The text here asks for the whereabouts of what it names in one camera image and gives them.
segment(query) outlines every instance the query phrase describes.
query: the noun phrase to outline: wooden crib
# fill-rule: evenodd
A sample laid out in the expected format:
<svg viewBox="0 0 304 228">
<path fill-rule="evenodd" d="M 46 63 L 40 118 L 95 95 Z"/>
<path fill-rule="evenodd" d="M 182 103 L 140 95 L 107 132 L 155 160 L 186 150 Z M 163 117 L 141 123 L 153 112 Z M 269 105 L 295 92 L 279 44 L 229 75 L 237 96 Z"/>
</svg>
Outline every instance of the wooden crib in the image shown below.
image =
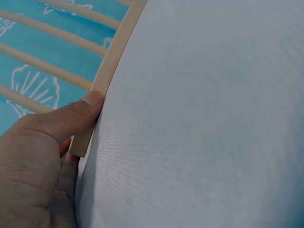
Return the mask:
<svg viewBox="0 0 304 228">
<path fill-rule="evenodd" d="M 98 90 L 103 96 L 106 95 L 108 87 L 111 83 L 112 77 L 116 70 L 116 67 L 120 61 L 121 55 L 124 51 L 124 48 L 129 40 L 129 37 L 137 23 L 137 20 L 147 2 L 147 0 L 117 0 L 123 5 L 129 7 L 128 12 L 126 13 L 122 22 L 119 22 L 111 17 L 105 16 L 98 12 L 82 8 L 73 3 L 69 3 L 63 0 L 36 0 L 48 5 L 59 7 L 70 12 L 77 13 L 85 18 L 91 19 L 95 22 L 99 22 L 106 26 L 116 29 L 115 36 L 110 47 L 107 49 L 99 44 L 91 42 L 87 39 L 74 35 L 70 32 L 61 30 L 54 26 L 42 23 L 40 21 L 24 17 L 22 15 L 5 11 L 0 9 L 0 17 L 9 19 L 16 23 L 23 24 L 28 27 L 40 30 L 42 32 L 48 33 L 52 36 L 58 37 L 75 45 L 78 45 L 86 50 L 94 52 L 100 56 L 103 56 L 104 59 L 99 67 L 98 72 L 96 73 L 95 79 L 93 82 L 80 77 L 76 74 L 63 70 L 57 66 L 49 64 L 39 58 L 28 55 L 24 52 L 21 52 L 13 47 L 7 46 L 3 43 L 0 43 L 0 52 L 9 55 L 21 62 L 24 62 L 30 66 L 33 66 L 37 69 L 40 69 L 50 75 L 61 78 L 69 83 L 72 83 L 78 87 L 81 87 L 85 90 Z M 35 113 L 42 114 L 52 111 L 50 107 L 44 106 L 43 104 L 32 100 L 4 85 L 0 84 L 0 95 L 7 97 L 8 99 L 16 102 L 17 104 L 28 108 Z M 91 126 L 86 132 L 75 135 L 71 143 L 70 152 L 84 157 L 86 154 L 89 141 L 93 132 L 94 126 Z"/>
</svg>

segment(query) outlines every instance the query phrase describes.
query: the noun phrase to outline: white fabric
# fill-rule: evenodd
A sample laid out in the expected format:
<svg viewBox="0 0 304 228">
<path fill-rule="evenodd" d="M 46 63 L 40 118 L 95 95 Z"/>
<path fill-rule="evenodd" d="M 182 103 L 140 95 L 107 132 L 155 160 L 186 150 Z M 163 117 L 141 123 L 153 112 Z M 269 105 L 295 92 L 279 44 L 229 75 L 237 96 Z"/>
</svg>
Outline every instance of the white fabric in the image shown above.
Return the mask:
<svg viewBox="0 0 304 228">
<path fill-rule="evenodd" d="M 303 24 L 303 0 L 149 0 L 81 161 L 79 227 L 303 227 Z"/>
</svg>

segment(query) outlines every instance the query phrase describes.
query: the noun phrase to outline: light blue sheet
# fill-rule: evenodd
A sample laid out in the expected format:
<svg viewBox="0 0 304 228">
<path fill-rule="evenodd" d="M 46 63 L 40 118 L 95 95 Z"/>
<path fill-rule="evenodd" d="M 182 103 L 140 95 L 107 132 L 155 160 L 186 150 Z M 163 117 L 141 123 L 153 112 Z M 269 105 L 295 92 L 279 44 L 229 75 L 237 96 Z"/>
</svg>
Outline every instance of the light blue sheet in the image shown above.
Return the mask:
<svg viewBox="0 0 304 228">
<path fill-rule="evenodd" d="M 65 0 L 121 21 L 128 8 L 114 0 Z M 0 8 L 22 14 L 109 47 L 115 30 L 76 14 L 35 1 L 2 0 Z M 49 34 L 0 18 L 0 42 L 93 80 L 102 57 Z M 62 107 L 86 92 L 70 83 L 0 53 L 0 84 L 51 108 Z M 31 113 L 0 96 L 0 135 Z"/>
</svg>

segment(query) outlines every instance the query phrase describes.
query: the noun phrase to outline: seashell print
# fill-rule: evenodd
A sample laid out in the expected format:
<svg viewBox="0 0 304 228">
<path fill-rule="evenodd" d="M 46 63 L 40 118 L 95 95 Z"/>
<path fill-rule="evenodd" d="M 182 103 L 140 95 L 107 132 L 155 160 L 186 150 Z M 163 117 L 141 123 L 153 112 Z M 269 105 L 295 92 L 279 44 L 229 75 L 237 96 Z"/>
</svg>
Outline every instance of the seashell print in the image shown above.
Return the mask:
<svg viewBox="0 0 304 228">
<path fill-rule="evenodd" d="M 60 94 L 57 78 L 27 64 L 14 69 L 11 76 L 11 89 L 45 106 L 58 108 Z M 11 100 L 6 100 L 6 103 L 14 109 L 19 118 L 33 113 Z"/>
<path fill-rule="evenodd" d="M 70 3 L 73 3 L 73 4 L 76 4 L 75 3 L 75 0 L 64 0 L 64 1 L 67 1 L 67 2 L 70 2 Z M 61 9 L 61 8 L 58 8 L 58 7 L 55 7 L 55 6 L 49 6 L 47 4 L 44 4 L 46 7 L 44 8 L 43 10 L 43 15 L 47 15 L 55 10 L 59 11 L 59 12 L 66 12 L 65 9 Z M 93 5 L 92 4 L 85 4 L 85 5 L 78 5 L 78 6 L 81 6 L 81 7 L 85 7 L 85 8 L 88 8 L 89 10 L 93 9 Z"/>
<path fill-rule="evenodd" d="M 11 29 L 16 22 L 0 17 L 0 37 L 2 37 L 8 29 Z"/>
</svg>

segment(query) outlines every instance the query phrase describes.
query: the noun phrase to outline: finger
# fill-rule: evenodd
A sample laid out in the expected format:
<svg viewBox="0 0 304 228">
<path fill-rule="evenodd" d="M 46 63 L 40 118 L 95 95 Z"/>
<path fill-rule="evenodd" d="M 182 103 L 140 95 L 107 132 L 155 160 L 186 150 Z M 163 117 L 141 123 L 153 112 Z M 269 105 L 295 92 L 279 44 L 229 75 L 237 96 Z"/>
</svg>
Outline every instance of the finger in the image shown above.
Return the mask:
<svg viewBox="0 0 304 228">
<path fill-rule="evenodd" d="M 75 184 L 78 170 L 79 158 L 70 153 L 65 154 L 64 162 L 60 171 L 60 176 L 56 189 L 65 192 L 68 197 L 68 203 L 73 205 Z"/>
<path fill-rule="evenodd" d="M 60 149 L 59 149 L 60 157 L 62 157 L 67 152 L 70 144 L 71 144 L 71 139 L 67 139 L 60 145 Z"/>
<path fill-rule="evenodd" d="M 42 114 L 43 127 L 41 129 L 61 144 L 67 138 L 93 125 L 101 112 L 103 103 L 101 94 L 92 91 L 77 102 Z"/>
</svg>

